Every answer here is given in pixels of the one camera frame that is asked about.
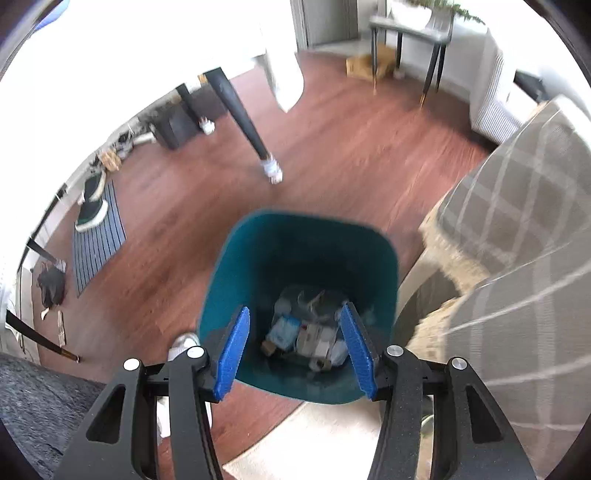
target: blue gripper pad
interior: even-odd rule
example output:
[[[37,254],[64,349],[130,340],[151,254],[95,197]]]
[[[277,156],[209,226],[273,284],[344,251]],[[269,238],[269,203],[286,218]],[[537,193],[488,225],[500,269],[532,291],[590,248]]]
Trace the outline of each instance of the blue gripper pad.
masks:
[[[343,330],[359,388],[369,398],[373,398],[378,391],[374,380],[374,360],[363,338],[363,324],[351,302],[341,310],[340,327]]]
[[[221,401],[232,388],[250,327],[250,312],[247,307],[242,307],[236,317],[232,330],[228,334],[222,353],[217,359],[217,368],[215,369],[216,383],[213,387],[213,396],[218,401]]]

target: small cardboard box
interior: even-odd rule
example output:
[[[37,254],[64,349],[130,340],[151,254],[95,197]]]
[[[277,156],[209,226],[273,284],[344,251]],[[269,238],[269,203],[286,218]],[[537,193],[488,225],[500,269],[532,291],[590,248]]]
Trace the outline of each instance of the small cardboard box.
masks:
[[[394,71],[396,66],[396,49],[383,44],[378,45],[378,70],[376,78],[384,78]],[[347,59],[347,77],[373,81],[371,73],[371,54],[358,55]]]

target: black bag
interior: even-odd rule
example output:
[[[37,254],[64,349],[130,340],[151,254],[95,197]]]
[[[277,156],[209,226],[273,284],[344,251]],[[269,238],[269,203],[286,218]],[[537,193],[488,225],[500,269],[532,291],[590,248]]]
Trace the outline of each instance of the black bag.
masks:
[[[66,275],[55,265],[47,268],[47,264],[43,264],[37,277],[37,287],[41,289],[41,302],[46,309],[61,305],[66,289]]]

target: cream rug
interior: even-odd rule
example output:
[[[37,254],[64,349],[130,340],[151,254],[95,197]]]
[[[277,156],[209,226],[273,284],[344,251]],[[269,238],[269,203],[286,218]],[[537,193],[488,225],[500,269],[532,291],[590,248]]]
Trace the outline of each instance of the cream rug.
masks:
[[[363,480],[380,427],[379,403],[366,398],[345,405],[304,403],[223,468],[237,480]],[[429,471],[430,459],[427,475],[417,476],[428,478]]]

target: teal trash can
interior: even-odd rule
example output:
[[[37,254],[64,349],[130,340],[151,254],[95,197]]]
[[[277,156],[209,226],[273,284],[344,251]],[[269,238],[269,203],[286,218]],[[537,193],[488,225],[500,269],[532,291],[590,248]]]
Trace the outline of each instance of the teal trash can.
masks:
[[[253,387],[301,400],[342,404],[362,396],[350,359],[328,372],[266,357],[274,303],[290,285],[337,290],[352,301],[377,342],[391,340],[398,262],[376,230],[334,219],[262,211],[242,219],[217,260],[198,335],[214,340],[240,305],[251,329],[236,378]]]

